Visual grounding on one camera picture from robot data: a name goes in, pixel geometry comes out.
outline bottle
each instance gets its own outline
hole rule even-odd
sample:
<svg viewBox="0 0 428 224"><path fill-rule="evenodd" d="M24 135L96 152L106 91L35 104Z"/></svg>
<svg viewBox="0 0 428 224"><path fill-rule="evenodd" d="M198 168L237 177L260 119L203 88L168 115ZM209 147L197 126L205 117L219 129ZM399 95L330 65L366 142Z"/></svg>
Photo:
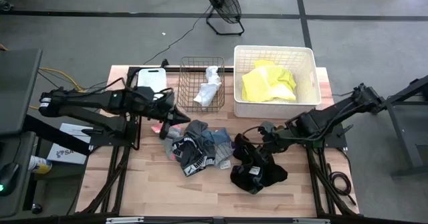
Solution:
<svg viewBox="0 0 428 224"><path fill-rule="evenodd" d="M32 173L46 174L52 169L52 162L45 158L31 156L28 164L28 170Z"/></svg>

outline yellow cable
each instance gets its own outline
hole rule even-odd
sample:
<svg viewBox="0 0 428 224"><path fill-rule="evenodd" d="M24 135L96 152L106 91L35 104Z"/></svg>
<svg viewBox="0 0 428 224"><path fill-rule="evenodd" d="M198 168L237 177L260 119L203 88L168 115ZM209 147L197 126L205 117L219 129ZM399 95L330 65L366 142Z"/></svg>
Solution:
<svg viewBox="0 0 428 224"><path fill-rule="evenodd" d="M9 51L3 44L0 44L0 48L4 49L5 51ZM74 81L73 78L70 77L69 75L67 75L66 73L59 71L59 70L51 69L51 68L39 68L39 69L62 74L63 76L65 76L67 79L69 79L74 84L74 86L78 89L79 92L85 92L85 88L78 85L78 83L76 83L76 81ZM39 109L38 107L34 107L34 106L29 106L29 107L32 108L33 110Z"/></svg>
<svg viewBox="0 0 428 224"><path fill-rule="evenodd" d="M40 68L41 70L45 70L45 71L52 71L55 73L59 73L62 74L64 77L66 77L67 79L69 79L74 86L78 89L79 92L85 92L85 88L81 87L80 85L78 85L78 83L76 83L76 81L73 80L72 77L70 77L69 75L67 75L66 73L59 71L59 70L55 70L55 69L51 69L51 68Z"/></svg>

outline pink object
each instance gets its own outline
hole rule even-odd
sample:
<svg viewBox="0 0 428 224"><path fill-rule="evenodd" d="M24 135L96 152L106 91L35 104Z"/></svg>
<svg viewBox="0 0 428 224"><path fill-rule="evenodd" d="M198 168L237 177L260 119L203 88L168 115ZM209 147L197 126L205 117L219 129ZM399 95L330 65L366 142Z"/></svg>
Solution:
<svg viewBox="0 0 428 224"><path fill-rule="evenodd" d="M161 128L162 128L163 123L157 123L154 126L152 126L152 130L153 132L155 132L156 134L159 134L159 132L161 132ZM181 130L181 126L179 124L172 126L171 128L176 128L177 130Z"/></svg>

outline white box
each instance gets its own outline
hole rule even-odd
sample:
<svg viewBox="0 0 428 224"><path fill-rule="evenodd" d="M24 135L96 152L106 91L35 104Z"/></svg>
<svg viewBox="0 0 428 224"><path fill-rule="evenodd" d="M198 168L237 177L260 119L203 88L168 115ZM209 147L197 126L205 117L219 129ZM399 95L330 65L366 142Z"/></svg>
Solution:
<svg viewBox="0 0 428 224"><path fill-rule="evenodd" d="M242 100L242 76L254 69L256 60L273 61L293 74L296 101L279 98L267 102ZM248 118L289 119L321 104L321 92L316 76L314 53L307 47L238 45L234 54L235 115Z"/></svg>
<svg viewBox="0 0 428 224"><path fill-rule="evenodd" d="M66 124L66 123L62 123L60 127L60 130L62 132L71 134L72 136L86 143L89 143L91 140L91 137L82 132L82 130L86 130L86 129L91 130L93 128L88 126L78 126L75 124ZM93 146L88 145L89 150L92 150L93 148L94 148ZM60 162L74 163L74 164L85 164L86 156L54 143L51 147L51 151L49 152L49 155L47 156L47 159L60 161Z"/></svg>

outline wooden tabletop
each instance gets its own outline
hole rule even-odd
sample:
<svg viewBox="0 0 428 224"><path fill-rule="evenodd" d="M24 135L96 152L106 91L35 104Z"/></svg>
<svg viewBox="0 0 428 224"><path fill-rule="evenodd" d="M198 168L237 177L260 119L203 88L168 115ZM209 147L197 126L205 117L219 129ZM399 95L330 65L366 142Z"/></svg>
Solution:
<svg viewBox="0 0 428 224"><path fill-rule="evenodd" d="M129 66L112 66L108 82L126 77ZM333 104L332 93L325 68L317 68L322 95L319 109ZM167 74L168 87L176 88L178 74ZM123 88L119 82L111 89ZM233 74L225 76L225 105L217 113L186 113L192 120L208 123L211 130L226 127L234 139L235 135L259 125L263 119L238 118L233 113ZM284 120L269 120L284 124ZM288 171L288 178L258 194L249 194L236 187L230 180L231 169L208 166L205 170L185 177L180 164L168 160L158 135L150 127L156 121L144 120L141 129L140 150L132 150L126 172L121 215L142 216L186 216L186 217L315 217L314 197L310 182L308 159L302 146L293 145L286 152L274 154L276 164ZM260 140L258 133L248 137ZM112 148L102 147L91 154L80 190L76 211L88 206L106 181ZM341 171L351 179L348 163L337 150L326 149L326 160L333 171ZM230 158L232 165L240 161ZM323 207L327 210L324 189L320 188ZM110 202L114 202L112 191ZM355 199L354 189L351 196ZM347 197L342 198L355 212Z"/></svg>

